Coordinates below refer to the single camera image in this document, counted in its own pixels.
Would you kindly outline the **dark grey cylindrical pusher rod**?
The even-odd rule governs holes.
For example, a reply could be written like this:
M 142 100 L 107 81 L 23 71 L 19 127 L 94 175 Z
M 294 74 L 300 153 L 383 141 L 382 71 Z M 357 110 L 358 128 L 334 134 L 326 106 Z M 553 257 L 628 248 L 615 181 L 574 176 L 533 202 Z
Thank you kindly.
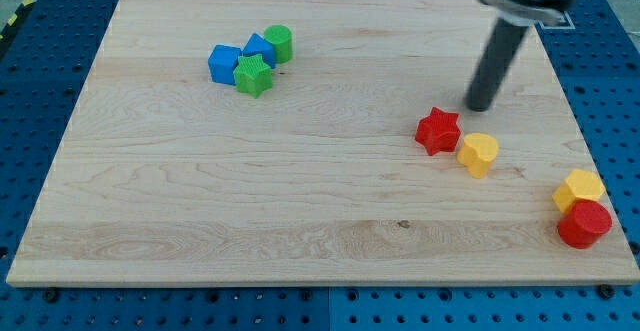
M 492 106 L 528 29 L 503 18 L 496 20 L 466 91 L 469 110 L 484 112 Z

